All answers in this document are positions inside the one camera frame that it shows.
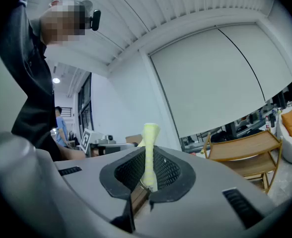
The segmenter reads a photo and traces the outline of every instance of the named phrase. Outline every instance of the black earpiece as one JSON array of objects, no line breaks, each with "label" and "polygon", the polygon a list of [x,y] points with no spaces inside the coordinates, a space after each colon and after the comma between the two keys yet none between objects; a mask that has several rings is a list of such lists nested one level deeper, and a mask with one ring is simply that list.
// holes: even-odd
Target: black earpiece
[{"label": "black earpiece", "polygon": [[93,12],[93,16],[90,16],[90,28],[92,28],[93,31],[98,30],[98,27],[100,25],[100,18],[101,18],[100,10],[95,10]]}]

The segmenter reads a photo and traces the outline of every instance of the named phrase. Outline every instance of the roller blind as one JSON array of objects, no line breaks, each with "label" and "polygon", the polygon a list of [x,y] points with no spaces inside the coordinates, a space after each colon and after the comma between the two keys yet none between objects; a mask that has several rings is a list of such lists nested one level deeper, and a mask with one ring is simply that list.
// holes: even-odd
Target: roller blind
[{"label": "roller blind", "polygon": [[257,25],[228,26],[220,30],[236,44],[249,61],[266,101],[292,82],[292,75],[285,60]]},{"label": "roller blind", "polygon": [[265,104],[248,63],[217,29],[180,40],[151,59],[180,137],[227,124]]}]

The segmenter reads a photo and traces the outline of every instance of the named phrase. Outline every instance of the wooden shelf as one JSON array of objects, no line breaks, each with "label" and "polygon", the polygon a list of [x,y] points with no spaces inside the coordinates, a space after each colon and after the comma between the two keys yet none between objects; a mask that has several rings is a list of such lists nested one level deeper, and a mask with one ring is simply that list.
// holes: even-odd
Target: wooden shelf
[{"label": "wooden shelf", "polygon": [[212,144],[209,159],[214,161],[243,159],[274,150],[279,146],[280,141],[265,130],[248,137]]},{"label": "wooden shelf", "polygon": [[255,186],[257,186],[261,191],[267,193],[268,192],[268,188],[264,188],[264,183],[262,179],[259,180],[252,180],[251,181],[252,184],[254,184]]},{"label": "wooden shelf", "polygon": [[243,177],[263,174],[276,169],[276,164],[269,152],[244,160],[224,161],[222,164],[236,171]]}]

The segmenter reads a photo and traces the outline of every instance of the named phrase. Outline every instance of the glass window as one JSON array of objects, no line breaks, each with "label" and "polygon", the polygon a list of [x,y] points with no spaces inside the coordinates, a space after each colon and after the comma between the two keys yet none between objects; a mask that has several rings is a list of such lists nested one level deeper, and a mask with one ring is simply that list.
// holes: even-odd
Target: glass window
[{"label": "glass window", "polygon": [[91,115],[91,74],[78,93],[77,108],[78,123],[82,137],[84,129],[87,128],[93,130],[93,121]]},{"label": "glass window", "polygon": [[82,121],[83,121],[83,129],[90,129],[92,128],[92,119],[91,119],[91,105],[90,103],[85,107],[82,111]]}]

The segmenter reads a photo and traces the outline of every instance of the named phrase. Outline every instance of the person in blue shirt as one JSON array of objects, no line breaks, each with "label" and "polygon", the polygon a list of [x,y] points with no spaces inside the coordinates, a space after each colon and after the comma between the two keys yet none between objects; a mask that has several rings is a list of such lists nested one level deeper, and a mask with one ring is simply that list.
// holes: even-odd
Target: person in blue shirt
[{"label": "person in blue shirt", "polygon": [[56,119],[57,119],[57,143],[61,146],[70,148],[70,144],[68,142],[68,131],[66,122],[61,117],[62,108],[56,107]]}]

